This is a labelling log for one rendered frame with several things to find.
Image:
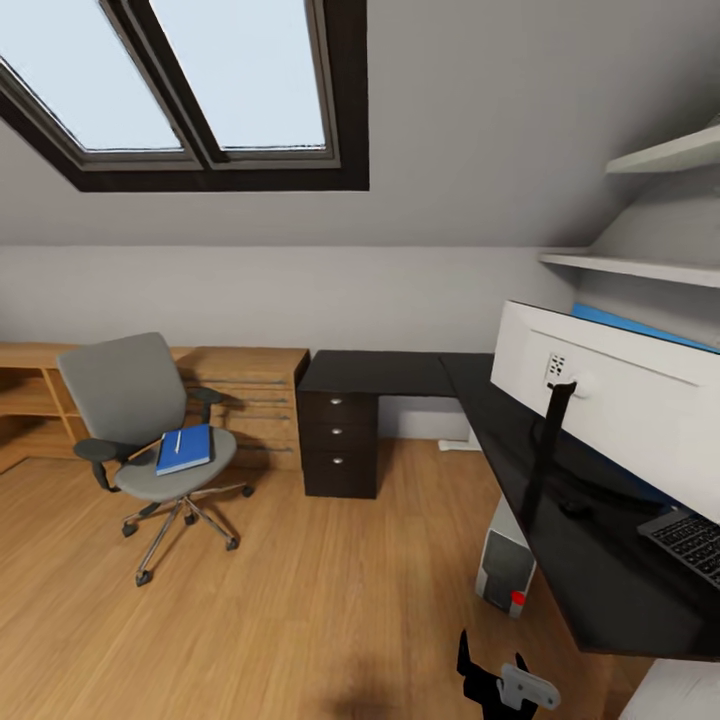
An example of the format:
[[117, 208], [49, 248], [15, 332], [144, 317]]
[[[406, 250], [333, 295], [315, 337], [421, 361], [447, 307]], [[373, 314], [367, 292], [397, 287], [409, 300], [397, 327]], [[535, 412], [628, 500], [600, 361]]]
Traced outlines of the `keyboard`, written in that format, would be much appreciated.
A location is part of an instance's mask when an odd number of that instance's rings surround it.
[[682, 508], [637, 527], [720, 590], [720, 524], [682, 503]]

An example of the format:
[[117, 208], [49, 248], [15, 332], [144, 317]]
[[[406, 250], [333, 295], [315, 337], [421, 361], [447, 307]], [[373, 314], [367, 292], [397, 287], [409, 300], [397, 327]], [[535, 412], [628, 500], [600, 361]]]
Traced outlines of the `monitor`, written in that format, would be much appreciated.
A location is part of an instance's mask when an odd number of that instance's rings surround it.
[[720, 351], [507, 300], [490, 381], [546, 418], [535, 472], [662, 509], [556, 462], [563, 429], [720, 524]]

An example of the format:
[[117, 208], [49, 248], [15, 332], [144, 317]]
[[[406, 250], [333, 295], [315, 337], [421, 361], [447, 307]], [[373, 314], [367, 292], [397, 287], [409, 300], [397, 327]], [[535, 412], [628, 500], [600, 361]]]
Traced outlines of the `mouse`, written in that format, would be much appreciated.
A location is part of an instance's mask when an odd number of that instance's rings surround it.
[[595, 508], [589, 499], [578, 495], [569, 495], [561, 499], [561, 504], [572, 515], [586, 515], [592, 513]]

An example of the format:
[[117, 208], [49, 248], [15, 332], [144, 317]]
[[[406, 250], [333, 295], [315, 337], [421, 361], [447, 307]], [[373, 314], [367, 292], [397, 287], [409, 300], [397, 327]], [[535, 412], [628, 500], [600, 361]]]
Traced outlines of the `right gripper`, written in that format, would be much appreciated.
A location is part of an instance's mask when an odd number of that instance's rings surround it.
[[[522, 656], [517, 653], [517, 668], [522, 668], [530, 674]], [[461, 631], [459, 639], [459, 655], [457, 657], [457, 673], [465, 677], [463, 693], [467, 699], [480, 703], [483, 707], [483, 720], [533, 720], [537, 711], [537, 704], [529, 699], [521, 701], [520, 710], [514, 710], [505, 705], [500, 698], [497, 687], [497, 675], [483, 671], [479, 665], [469, 659], [466, 631]]]

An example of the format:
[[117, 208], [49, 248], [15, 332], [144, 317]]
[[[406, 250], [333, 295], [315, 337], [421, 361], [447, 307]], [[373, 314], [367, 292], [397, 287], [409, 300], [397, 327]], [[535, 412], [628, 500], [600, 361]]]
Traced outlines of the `folder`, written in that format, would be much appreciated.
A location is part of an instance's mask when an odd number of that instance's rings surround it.
[[208, 428], [209, 424], [201, 424], [163, 434], [157, 441], [157, 444], [160, 444], [160, 453], [156, 474], [162, 476], [208, 462], [210, 460]]

